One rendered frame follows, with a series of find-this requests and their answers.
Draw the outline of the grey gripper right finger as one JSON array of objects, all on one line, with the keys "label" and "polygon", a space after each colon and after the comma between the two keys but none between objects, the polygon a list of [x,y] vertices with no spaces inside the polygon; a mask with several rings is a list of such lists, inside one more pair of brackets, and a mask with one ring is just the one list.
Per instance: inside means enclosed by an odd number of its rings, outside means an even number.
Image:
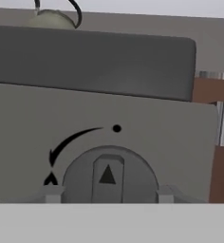
[{"label": "grey gripper right finger", "polygon": [[184,194],[175,185],[160,185],[157,194],[158,203],[205,203],[205,200]]}]

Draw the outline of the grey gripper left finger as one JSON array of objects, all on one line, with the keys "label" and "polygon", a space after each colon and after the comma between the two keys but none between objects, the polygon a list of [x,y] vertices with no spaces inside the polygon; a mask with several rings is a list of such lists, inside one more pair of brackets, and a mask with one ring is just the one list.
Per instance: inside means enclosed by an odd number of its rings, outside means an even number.
[{"label": "grey gripper left finger", "polygon": [[38,193],[25,198],[23,203],[61,203],[64,191],[64,186],[46,185]]}]

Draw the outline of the brown drawer front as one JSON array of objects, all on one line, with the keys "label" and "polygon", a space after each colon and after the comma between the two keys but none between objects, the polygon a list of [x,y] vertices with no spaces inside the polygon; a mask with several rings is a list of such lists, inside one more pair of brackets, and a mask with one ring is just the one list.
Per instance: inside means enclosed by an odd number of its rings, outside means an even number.
[{"label": "brown drawer front", "polygon": [[224,102],[224,80],[195,78],[193,101],[195,103]]}]

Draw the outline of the grey round stove knob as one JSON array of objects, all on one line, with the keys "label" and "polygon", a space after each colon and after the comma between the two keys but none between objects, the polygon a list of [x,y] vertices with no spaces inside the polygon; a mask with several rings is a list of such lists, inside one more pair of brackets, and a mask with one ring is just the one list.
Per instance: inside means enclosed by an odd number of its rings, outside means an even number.
[{"label": "grey round stove knob", "polygon": [[155,203],[159,188],[147,161],[119,146],[95,147],[78,156],[63,185],[64,203]]}]

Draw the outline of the grey stove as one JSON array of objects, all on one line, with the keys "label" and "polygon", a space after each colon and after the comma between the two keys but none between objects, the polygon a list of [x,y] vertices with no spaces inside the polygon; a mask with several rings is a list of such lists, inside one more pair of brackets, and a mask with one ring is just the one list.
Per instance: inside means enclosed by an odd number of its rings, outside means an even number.
[{"label": "grey stove", "polygon": [[132,150],[159,186],[208,201],[218,115],[192,99],[195,62],[188,38],[0,27],[0,203],[64,186],[100,146]]}]

